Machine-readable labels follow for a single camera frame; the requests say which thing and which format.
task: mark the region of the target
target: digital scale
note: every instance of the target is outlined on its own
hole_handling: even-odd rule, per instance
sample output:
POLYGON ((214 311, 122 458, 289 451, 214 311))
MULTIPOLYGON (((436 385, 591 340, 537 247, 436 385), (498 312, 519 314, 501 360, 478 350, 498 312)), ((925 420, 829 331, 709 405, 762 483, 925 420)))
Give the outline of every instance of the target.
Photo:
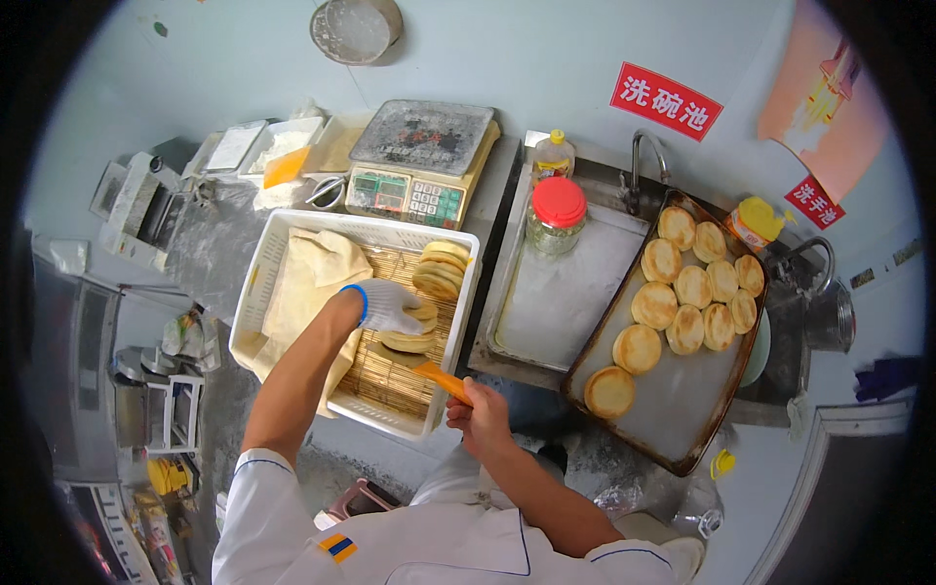
POLYGON ((461 229, 490 148, 492 108, 394 99, 374 115, 348 158, 344 206, 356 215, 461 229))

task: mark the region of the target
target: plastic spatula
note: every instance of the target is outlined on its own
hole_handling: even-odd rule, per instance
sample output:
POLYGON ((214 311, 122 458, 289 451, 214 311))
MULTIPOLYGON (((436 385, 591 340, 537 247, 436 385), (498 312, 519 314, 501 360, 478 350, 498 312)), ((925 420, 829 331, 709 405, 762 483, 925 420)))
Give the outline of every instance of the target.
POLYGON ((297 151, 284 154, 267 163, 267 167, 263 170, 263 188, 269 189, 278 184, 289 183, 298 177, 311 150, 311 146, 303 146, 297 151))
POLYGON ((424 378, 429 378, 455 398, 472 406, 471 399, 465 394, 464 382, 450 373, 443 372, 439 366, 435 365, 434 361, 429 359, 429 356, 397 351, 395 349, 390 349, 382 343, 367 344, 367 349, 368 351, 373 351, 381 358, 389 359, 393 363, 398 363, 404 368, 409 368, 414 373, 418 373, 424 378))

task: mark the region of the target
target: white cotton glove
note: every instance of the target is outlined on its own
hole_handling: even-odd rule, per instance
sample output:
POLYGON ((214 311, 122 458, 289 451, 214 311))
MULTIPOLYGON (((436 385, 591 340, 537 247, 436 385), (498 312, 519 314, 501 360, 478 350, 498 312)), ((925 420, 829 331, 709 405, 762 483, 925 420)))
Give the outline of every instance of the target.
POLYGON ((422 301, 402 285, 382 278, 369 278, 345 288, 355 288, 364 297, 364 313, 358 327, 399 331, 407 335, 422 334, 422 323, 403 312, 404 307, 415 309, 422 301))

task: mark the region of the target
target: scale keypad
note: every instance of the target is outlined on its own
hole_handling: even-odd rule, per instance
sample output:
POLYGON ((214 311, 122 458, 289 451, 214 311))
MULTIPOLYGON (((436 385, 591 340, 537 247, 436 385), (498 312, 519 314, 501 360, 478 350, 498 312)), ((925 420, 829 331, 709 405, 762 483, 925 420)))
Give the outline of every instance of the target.
POLYGON ((464 191, 449 185, 413 180, 406 221, 426 226, 454 229, 464 191))

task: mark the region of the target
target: blue trim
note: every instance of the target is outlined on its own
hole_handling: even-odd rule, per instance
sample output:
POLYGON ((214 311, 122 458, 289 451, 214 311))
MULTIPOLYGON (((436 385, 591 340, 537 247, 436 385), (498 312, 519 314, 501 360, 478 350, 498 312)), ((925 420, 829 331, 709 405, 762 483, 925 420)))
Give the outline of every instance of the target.
POLYGON ((345 290, 346 288, 355 288, 355 289, 360 293, 361 297, 364 298, 364 312, 361 313, 361 315, 360 315, 360 321, 358 321, 358 327, 360 327, 361 324, 364 323, 364 319, 367 318, 367 293, 364 292, 364 289, 361 288, 361 287, 358 286, 358 285, 345 285, 345 286, 342 286, 342 290, 345 290))
POLYGON ((351 546, 351 539, 346 536, 343 541, 329 548, 329 553, 331 553, 331 556, 335 556, 336 554, 338 554, 339 552, 341 552, 342 550, 345 550, 346 548, 350 546, 351 546))
POLYGON ((520 522, 520 542, 523 543, 523 554, 524 554, 524 556, 526 556, 526 560, 527 560, 527 572, 526 572, 526 573, 514 573, 514 572, 512 572, 512 571, 494 571, 493 569, 481 569, 481 568, 473 567, 473 566, 457 566, 456 564, 426 563, 426 562, 417 561, 417 562, 413 562, 413 563, 403 563, 403 564, 401 564, 401 565, 398 565, 397 568, 396 568, 396 569, 393 569, 393 570, 390 572, 390 574, 387 576, 387 580, 384 581, 384 585, 387 585, 387 583, 390 582, 390 578, 392 578, 392 577, 393 577, 393 574, 397 572, 397 569, 399 569, 399 568, 402 567, 402 566, 406 566, 406 565, 408 565, 408 564, 428 564, 428 565, 431 565, 431 566, 443 566, 443 567, 447 567, 447 568, 449 568, 449 569, 460 569, 460 570, 462 570, 462 571, 482 571, 482 572, 484 572, 484 573, 498 573, 498 574, 500 574, 500 575, 516 575, 516 576, 518 576, 518 577, 529 577, 529 576, 531 575, 531 573, 532 573, 532 570, 531 570, 531 567, 530 567, 530 552, 529 552, 529 551, 527 550, 527 548, 526 548, 526 537, 523 535, 523 514, 520 512, 519 508, 517 508, 517 518, 519 519, 519 522, 520 522))
POLYGON ((251 459, 251 460, 248 460, 248 461, 245 461, 245 462, 241 463, 241 465, 240 465, 237 469, 234 470, 234 476, 236 477, 236 476, 237 476, 237 473, 238 473, 241 469, 243 469, 248 463, 258 463, 258 462, 272 463, 273 465, 276 465, 276 466, 279 467, 280 469, 284 469, 284 470, 288 471, 289 474, 292 475, 292 470, 289 469, 288 467, 286 467, 285 465, 283 465, 282 463, 280 463, 279 461, 274 461, 274 460, 271 460, 271 459, 251 459))
POLYGON ((650 553, 651 555, 653 555, 654 557, 656 557, 657 559, 659 559, 659 560, 663 561, 664 563, 666 563, 666 566, 668 566, 668 567, 670 568, 670 570, 672 570, 672 568, 673 568, 673 565, 671 565, 671 564, 669 563, 669 561, 667 561, 666 559, 664 559, 664 558, 661 557, 660 555, 656 554, 656 553, 653 552, 652 550, 646 550, 645 548, 625 548, 625 549, 623 549, 623 550, 612 550, 611 552, 606 552, 605 554, 601 555, 600 557, 595 557, 595 558, 593 558, 593 559, 592 559, 592 563, 594 563, 594 562, 597 561, 598 559, 604 559, 604 558, 605 558, 607 555, 609 555, 609 554, 617 554, 617 553, 619 553, 619 552, 648 552, 648 553, 650 553))

